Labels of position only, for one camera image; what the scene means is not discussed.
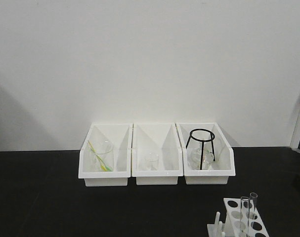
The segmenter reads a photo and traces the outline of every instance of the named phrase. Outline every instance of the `test tube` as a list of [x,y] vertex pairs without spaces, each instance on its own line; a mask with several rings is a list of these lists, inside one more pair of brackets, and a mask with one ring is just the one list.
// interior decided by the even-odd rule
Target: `test tube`
[[250,198],[241,197],[240,202],[240,237],[247,237],[249,234],[249,215],[250,212]]
[[258,195],[256,193],[250,193],[250,201],[252,203],[252,206],[250,207],[249,214],[248,214],[249,220],[250,219],[255,220],[257,218],[257,215],[255,214],[255,209],[257,206],[257,197]]

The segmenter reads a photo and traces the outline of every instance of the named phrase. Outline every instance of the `rack hole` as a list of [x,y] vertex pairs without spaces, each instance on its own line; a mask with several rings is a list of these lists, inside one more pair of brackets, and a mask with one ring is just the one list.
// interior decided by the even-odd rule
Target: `rack hole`
[[237,207],[238,206],[238,203],[236,201],[228,201],[228,205],[231,206],[231,207]]
[[262,225],[259,222],[253,221],[251,226],[254,230],[260,231],[262,229]]
[[241,221],[234,222],[234,226],[240,230],[244,230],[246,225]]
[[245,201],[245,202],[243,203],[243,206],[244,206],[245,208],[252,208],[253,205],[252,205],[252,203],[246,202],[246,201]]
[[233,218],[235,219],[241,219],[241,213],[239,211],[232,211],[231,215],[233,216]]
[[251,220],[256,220],[257,219],[257,215],[254,212],[250,212],[250,219]]
[[256,233],[255,237],[267,237],[266,235],[262,234],[262,233]]

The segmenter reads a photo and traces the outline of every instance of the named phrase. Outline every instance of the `white wall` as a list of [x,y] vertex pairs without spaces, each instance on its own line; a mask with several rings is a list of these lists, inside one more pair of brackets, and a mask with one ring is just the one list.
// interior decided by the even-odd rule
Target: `white wall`
[[79,149],[92,121],[216,121],[288,146],[300,0],[0,1],[0,151]]

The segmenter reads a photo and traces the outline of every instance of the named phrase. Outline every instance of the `white plastic bin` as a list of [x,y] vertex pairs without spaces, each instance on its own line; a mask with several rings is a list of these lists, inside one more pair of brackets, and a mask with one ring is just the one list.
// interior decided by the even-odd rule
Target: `white plastic bin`
[[[91,165],[92,151],[87,144],[110,141],[113,145],[114,170],[96,170]],[[80,151],[79,178],[86,186],[126,186],[131,176],[132,124],[93,123]]]
[[[229,176],[235,176],[233,150],[225,139],[217,123],[176,123],[177,131],[183,150],[183,165],[186,184],[226,184]],[[188,161],[190,154],[198,143],[191,139],[188,148],[186,143],[191,130],[196,128],[207,129],[214,133],[214,156],[215,162],[208,170],[192,169]]]
[[[151,157],[158,157],[158,163],[148,166]],[[134,124],[132,176],[137,185],[177,184],[183,167],[174,123]]]

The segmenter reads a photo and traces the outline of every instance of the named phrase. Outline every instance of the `glassware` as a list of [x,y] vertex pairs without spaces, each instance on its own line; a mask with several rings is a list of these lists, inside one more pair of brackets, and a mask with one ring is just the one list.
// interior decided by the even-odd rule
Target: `glassware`
[[[201,161],[201,148],[202,145],[200,145],[200,148],[193,149],[193,151],[190,154],[190,165],[192,169],[200,169],[200,161]],[[203,164],[202,164],[202,170],[208,170],[210,165],[214,161],[214,155],[208,150],[203,150]]]
[[256,193],[250,193],[250,203],[251,206],[249,208],[248,217],[249,217],[249,223],[251,220],[257,219],[257,215],[255,214],[255,209],[257,206],[257,197],[258,195]]
[[93,152],[92,163],[95,171],[113,171],[114,170],[114,145],[110,141],[102,141],[94,144],[88,141],[90,150]]
[[249,215],[250,212],[250,198],[241,197],[240,201],[240,237],[249,236]]
[[[190,131],[186,149],[189,149],[188,145],[192,139],[194,143],[191,143],[190,147],[193,148],[191,148],[190,159],[188,159],[189,165],[192,169],[207,170],[211,163],[215,161],[214,138],[214,133],[207,129],[196,128]],[[197,142],[200,144],[199,148],[197,148],[197,145],[194,145]],[[205,143],[208,143],[208,146],[211,145],[212,152],[207,149]]]
[[145,170],[158,170],[159,168],[159,155],[153,152],[149,152],[147,156],[145,156]]

